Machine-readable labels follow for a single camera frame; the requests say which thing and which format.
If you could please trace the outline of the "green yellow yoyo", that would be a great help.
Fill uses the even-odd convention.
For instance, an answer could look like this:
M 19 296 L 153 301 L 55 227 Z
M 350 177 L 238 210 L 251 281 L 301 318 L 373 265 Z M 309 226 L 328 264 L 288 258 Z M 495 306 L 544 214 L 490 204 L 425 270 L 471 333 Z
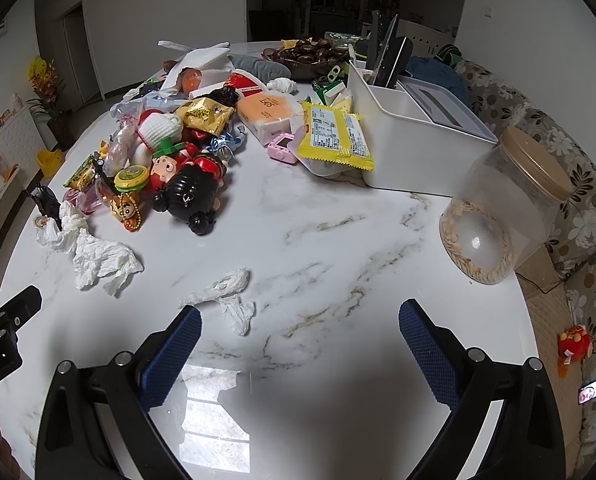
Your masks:
M 132 165 L 122 168 L 114 177 L 114 185 L 118 192 L 136 192 L 145 188 L 149 182 L 149 169 L 143 165 Z

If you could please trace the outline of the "pink small gadget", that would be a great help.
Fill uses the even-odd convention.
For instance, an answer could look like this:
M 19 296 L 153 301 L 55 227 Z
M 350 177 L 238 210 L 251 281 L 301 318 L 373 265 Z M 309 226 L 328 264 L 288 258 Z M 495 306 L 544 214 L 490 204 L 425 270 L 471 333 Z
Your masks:
M 267 156 L 277 162 L 283 162 L 288 165 L 296 165 L 298 159 L 296 155 L 289 150 L 289 143 L 293 140 L 291 133 L 278 133 L 277 136 L 266 147 Z

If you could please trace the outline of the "red plush keychain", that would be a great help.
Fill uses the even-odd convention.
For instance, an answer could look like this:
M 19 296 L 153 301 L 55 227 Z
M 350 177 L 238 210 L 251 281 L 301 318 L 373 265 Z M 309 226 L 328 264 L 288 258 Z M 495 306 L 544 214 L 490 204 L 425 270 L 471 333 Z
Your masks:
M 566 377 L 572 364 L 592 354 L 592 337 L 585 325 L 575 325 L 558 336 L 558 376 Z

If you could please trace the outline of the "black haired doll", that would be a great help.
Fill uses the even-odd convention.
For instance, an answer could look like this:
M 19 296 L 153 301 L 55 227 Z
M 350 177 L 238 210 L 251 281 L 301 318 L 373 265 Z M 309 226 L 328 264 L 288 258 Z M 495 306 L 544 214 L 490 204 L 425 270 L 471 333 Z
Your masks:
M 213 229 L 221 203 L 217 198 L 226 168 L 214 155 L 201 152 L 176 171 L 151 198 L 153 210 L 168 212 L 191 232 L 206 235 Z

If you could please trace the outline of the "white net fruit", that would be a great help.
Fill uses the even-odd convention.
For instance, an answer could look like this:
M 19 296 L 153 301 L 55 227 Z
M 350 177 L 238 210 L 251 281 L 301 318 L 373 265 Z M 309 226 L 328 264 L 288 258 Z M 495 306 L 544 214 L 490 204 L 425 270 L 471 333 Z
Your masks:
M 163 140 L 182 140 L 183 122 L 176 114 L 153 113 L 138 126 L 138 136 L 150 151 L 156 152 Z

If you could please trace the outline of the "yellow flower plant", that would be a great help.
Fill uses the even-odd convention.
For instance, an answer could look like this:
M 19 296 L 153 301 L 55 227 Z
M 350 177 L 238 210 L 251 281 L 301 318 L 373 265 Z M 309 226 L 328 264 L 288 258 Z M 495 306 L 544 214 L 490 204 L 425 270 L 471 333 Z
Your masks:
M 59 77 L 53 61 L 35 56 L 28 66 L 28 81 L 34 98 L 28 99 L 27 103 L 34 117 L 51 120 L 66 116 L 66 110 L 60 105 L 65 83 Z

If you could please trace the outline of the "twisted white tissue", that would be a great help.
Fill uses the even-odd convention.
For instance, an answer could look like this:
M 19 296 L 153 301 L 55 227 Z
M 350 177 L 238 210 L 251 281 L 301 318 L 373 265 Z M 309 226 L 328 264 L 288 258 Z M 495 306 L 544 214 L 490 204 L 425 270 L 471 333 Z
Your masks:
M 232 332 L 237 336 L 245 337 L 250 333 L 251 321 L 257 312 L 253 301 L 245 301 L 241 298 L 241 293 L 248 287 L 249 280 L 250 271 L 246 268 L 229 272 L 209 287 L 191 292 L 179 302 L 179 306 L 197 307 L 214 302 L 221 307 Z

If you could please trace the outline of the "yellow stool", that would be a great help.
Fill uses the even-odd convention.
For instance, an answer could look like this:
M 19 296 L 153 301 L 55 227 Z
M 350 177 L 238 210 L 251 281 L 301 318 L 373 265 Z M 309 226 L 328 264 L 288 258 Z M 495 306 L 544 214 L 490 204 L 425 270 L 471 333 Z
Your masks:
M 54 177 L 65 161 L 65 154 L 60 148 L 44 148 L 36 153 L 36 162 L 44 178 Z

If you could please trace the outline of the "orange boxed item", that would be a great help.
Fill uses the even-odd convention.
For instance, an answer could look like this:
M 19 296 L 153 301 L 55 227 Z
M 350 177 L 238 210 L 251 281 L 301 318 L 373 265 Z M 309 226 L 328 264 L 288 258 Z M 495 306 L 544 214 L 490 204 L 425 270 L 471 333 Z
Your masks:
M 301 103 L 294 96 L 270 91 L 244 96 L 238 100 L 236 110 L 263 146 L 281 133 L 292 133 L 291 122 L 303 113 Z

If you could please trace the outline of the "gold snack packet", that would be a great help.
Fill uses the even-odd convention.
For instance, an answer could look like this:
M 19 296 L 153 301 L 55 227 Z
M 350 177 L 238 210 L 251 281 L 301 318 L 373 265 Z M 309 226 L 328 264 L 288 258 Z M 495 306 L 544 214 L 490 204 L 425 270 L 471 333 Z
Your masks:
M 185 128 L 218 136 L 234 112 L 234 107 L 223 105 L 203 96 L 179 106 L 175 114 L 181 118 Z

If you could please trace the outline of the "yellow snack packet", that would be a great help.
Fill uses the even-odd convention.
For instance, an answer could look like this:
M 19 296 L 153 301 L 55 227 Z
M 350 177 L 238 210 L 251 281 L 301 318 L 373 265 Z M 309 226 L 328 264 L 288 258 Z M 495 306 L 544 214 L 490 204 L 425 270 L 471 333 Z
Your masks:
M 373 171 L 374 159 L 355 114 L 303 102 L 305 133 L 297 154 L 306 159 Z

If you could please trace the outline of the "clear plastic jar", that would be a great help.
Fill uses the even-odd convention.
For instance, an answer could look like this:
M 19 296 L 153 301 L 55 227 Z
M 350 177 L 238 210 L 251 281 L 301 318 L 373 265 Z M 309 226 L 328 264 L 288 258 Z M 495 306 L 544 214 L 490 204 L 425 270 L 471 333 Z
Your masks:
M 571 194 L 557 159 L 528 133 L 509 127 L 473 163 L 445 208 L 441 242 L 462 273 L 495 285 L 546 242 Z

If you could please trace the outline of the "crumpled white tissue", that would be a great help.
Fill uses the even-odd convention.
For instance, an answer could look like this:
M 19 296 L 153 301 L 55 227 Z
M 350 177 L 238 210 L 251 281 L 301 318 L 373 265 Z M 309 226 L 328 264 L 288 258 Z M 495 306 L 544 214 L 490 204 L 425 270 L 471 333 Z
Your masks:
M 129 246 L 93 235 L 85 215 L 71 203 L 59 205 L 57 220 L 36 217 L 34 226 L 41 246 L 68 257 L 77 290 L 103 283 L 106 294 L 117 297 L 135 274 L 144 271 L 143 263 Z

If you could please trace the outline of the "white storage box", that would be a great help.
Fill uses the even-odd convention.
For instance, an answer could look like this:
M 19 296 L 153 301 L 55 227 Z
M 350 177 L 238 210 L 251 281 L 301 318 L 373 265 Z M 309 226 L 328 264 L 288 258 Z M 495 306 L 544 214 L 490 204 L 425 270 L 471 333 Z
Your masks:
M 361 70 L 349 69 L 353 112 L 375 167 L 364 170 L 372 188 L 453 196 L 496 136 L 453 93 L 414 78 L 394 89 L 371 86 Z

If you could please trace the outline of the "floral sofa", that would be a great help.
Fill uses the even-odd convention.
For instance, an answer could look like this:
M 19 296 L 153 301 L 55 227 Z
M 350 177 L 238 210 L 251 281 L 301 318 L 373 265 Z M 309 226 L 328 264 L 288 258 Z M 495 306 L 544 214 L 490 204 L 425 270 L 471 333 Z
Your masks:
M 538 355 L 558 404 L 567 476 L 581 479 L 596 464 L 596 165 L 569 133 L 520 90 L 458 49 L 447 55 L 464 81 L 467 103 L 494 133 L 514 126 L 542 144 L 568 174 L 572 195 L 561 205 L 546 244 L 519 269 Z M 592 354 L 558 376 L 558 336 L 585 325 Z

